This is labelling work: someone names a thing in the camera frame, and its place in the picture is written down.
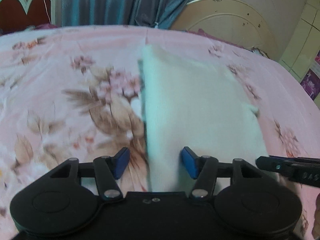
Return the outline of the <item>pile of bedding left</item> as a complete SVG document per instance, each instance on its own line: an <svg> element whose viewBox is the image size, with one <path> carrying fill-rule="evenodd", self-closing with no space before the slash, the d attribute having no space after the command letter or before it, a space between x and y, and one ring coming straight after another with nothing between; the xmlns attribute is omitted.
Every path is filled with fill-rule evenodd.
<svg viewBox="0 0 320 240"><path fill-rule="evenodd" d="M50 23L45 23L41 25L30 25L27 26L23 31L33 31L33 30L44 30L44 29L55 29L58 28L58 26Z"/></svg>

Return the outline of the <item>pink floral bed sheet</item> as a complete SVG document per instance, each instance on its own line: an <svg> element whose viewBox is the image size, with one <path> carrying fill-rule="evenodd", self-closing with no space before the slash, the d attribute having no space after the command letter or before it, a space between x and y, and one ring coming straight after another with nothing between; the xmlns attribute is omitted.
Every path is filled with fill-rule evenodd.
<svg viewBox="0 0 320 240"><path fill-rule="evenodd" d="M258 107L268 155L319 157L319 108L279 63L195 34L76 27L1 37L1 239L17 234L14 195L69 158L127 147L123 192L152 191L142 115L143 48L224 66Z"/></svg>

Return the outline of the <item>cream round headboard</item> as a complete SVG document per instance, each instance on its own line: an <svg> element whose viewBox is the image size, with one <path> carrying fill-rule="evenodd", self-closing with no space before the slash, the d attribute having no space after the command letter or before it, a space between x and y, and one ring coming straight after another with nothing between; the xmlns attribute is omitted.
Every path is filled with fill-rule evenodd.
<svg viewBox="0 0 320 240"><path fill-rule="evenodd" d="M231 44L259 48L269 58L278 60L280 52L274 33L252 6L240 0L194 0L189 2L171 30L206 34Z"/></svg>

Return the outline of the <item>blue grey curtain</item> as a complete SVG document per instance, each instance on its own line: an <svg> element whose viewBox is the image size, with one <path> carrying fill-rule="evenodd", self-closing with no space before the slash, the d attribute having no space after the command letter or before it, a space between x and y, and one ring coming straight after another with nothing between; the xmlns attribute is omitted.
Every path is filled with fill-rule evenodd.
<svg viewBox="0 0 320 240"><path fill-rule="evenodd" d="M135 25L169 29L191 0L62 0L62 26Z"/></svg>

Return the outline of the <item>cream white knit garment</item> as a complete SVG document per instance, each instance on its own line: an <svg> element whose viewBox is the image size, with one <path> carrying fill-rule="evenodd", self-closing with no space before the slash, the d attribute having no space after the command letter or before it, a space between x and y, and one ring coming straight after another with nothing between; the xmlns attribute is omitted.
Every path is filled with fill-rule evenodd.
<svg viewBox="0 0 320 240"><path fill-rule="evenodd" d="M139 62L149 184L153 192L189 192L194 184L180 152L222 163L254 164L267 156L259 109L228 68L172 54L148 44Z"/></svg>

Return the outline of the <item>red heart-shaped headboard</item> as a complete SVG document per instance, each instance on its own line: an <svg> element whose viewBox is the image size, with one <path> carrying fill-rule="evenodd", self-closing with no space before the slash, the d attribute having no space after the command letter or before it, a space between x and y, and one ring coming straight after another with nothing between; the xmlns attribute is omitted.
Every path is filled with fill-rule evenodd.
<svg viewBox="0 0 320 240"><path fill-rule="evenodd" d="M56 0L1 0L2 35L45 23L56 25Z"/></svg>

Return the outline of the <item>cream wardrobe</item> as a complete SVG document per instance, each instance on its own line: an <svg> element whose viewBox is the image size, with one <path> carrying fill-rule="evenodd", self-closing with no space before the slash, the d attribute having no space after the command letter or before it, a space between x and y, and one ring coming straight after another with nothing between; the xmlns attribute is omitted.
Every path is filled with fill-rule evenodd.
<svg viewBox="0 0 320 240"><path fill-rule="evenodd" d="M279 63L301 81L319 52L319 0L306 0L295 31Z"/></svg>

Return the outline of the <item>purple pillow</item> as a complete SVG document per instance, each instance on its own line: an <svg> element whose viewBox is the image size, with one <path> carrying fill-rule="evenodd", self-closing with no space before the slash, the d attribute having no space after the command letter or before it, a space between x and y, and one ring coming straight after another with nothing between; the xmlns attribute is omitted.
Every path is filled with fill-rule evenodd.
<svg viewBox="0 0 320 240"><path fill-rule="evenodd" d="M234 44L232 42L228 42L226 40L223 40L223 39L220 39L220 38L217 38L215 36L212 36L208 33L206 33L203 29L199 28L198 31L190 31L190 30L185 30L186 33L191 33L191 34L195 34L195 35L199 35L199 36L202 36L202 37L206 37L206 38L209 38L211 40L216 40L216 41L220 41L220 42L224 42L226 44L229 44L229 45L232 45L232 46L235 46L235 47L238 47L238 48L244 48L242 46L239 46L237 44Z"/></svg>

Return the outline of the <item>patterned cushion right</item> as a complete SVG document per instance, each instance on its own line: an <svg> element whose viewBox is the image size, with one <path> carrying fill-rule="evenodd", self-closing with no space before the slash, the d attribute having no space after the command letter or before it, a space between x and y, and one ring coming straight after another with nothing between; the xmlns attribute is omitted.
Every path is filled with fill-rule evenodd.
<svg viewBox="0 0 320 240"><path fill-rule="evenodd" d="M257 47L252 47L251 52L269 59L268 54Z"/></svg>

